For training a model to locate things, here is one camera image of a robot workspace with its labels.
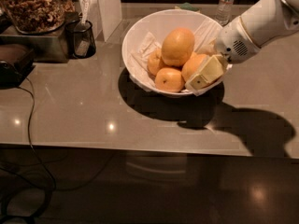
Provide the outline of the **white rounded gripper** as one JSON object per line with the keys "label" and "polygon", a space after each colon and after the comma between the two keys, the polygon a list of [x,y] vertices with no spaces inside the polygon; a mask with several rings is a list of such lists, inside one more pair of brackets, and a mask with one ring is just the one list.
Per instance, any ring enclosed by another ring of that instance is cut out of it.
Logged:
{"label": "white rounded gripper", "polygon": [[198,54],[206,54],[207,58],[197,71],[185,81],[188,91],[200,91],[217,82],[227,71],[228,63],[243,63],[255,56],[260,48],[252,41],[240,16],[225,25],[216,40],[201,46]]}

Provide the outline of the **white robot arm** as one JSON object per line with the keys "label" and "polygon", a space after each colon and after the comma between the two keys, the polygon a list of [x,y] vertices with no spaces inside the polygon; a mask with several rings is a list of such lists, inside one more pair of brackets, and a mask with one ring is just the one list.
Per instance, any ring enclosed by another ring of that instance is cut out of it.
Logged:
{"label": "white robot arm", "polygon": [[298,31],[299,0],[260,0],[223,27],[205,19],[195,30],[195,48],[207,56],[186,81],[186,89],[196,95],[204,93],[219,84],[232,65]]}

